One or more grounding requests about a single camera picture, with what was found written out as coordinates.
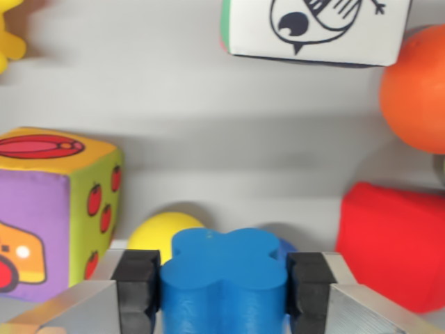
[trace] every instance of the cartoon print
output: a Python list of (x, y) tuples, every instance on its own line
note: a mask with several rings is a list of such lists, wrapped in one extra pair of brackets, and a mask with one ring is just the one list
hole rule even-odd
[(303, 45), (331, 42), (354, 24), (363, 1), (372, 1), (375, 14), (385, 14), (378, 0), (273, 0), (270, 23), (277, 37), (293, 44), (295, 55)]
[(85, 275), (84, 275), (84, 278), (86, 280), (89, 280), (91, 278), (91, 276), (93, 275), (93, 273), (96, 270), (96, 267), (97, 267), (98, 263), (99, 263), (99, 253), (96, 250), (96, 251), (91, 253), (90, 258), (86, 262)]
[(0, 222), (0, 292), (11, 292), (19, 283), (44, 283), (44, 253), (38, 236)]
[(0, 255), (0, 292), (11, 292), (19, 284), (19, 273), (7, 257)]
[(116, 166), (111, 174), (111, 190), (113, 193), (119, 190), (121, 178), (122, 171), (120, 170), (120, 166)]
[(107, 204), (102, 211), (100, 218), (100, 232), (105, 233), (110, 228), (111, 224), (111, 206)]
[(89, 216), (95, 216), (99, 211), (100, 204), (102, 201), (102, 187), (100, 184), (94, 185), (94, 187), (90, 191), (90, 195), (88, 195), (87, 200), (87, 210)]
[(53, 134), (18, 136), (0, 140), (0, 156), (15, 159), (55, 159), (70, 157), (85, 150), (74, 139)]

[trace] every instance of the black drawing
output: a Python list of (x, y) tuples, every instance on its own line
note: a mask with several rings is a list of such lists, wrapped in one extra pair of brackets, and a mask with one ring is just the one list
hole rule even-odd
[[(273, 0), (270, 23), (279, 39), (293, 44), (295, 55), (303, 45), (331, 42), (354, 24), (366, 0)], [(385, 4), (371, 0), (376, 15)]]

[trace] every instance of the yellow ball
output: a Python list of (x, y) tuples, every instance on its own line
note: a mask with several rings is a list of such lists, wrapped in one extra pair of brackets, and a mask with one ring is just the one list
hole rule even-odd
[(204, 226), (192, 216), (181, 212), (164, 212), (149, 218), (130, 236), (128, 249), (159, 249), (161, 264), (172, 258), (172, 239), (188, 228)]

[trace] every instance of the orange ball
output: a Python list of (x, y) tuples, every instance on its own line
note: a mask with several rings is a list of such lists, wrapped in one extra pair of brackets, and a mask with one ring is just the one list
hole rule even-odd
[(397, 64), (383, 74), (380, 106), (407, 144), (445, 154), (445, 25), (405, 42)]

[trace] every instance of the purple cube face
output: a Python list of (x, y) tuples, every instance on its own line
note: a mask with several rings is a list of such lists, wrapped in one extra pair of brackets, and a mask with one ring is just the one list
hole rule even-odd
[(68, 288), (70, 179), (0, 170), (0, 296), (43, 302)]

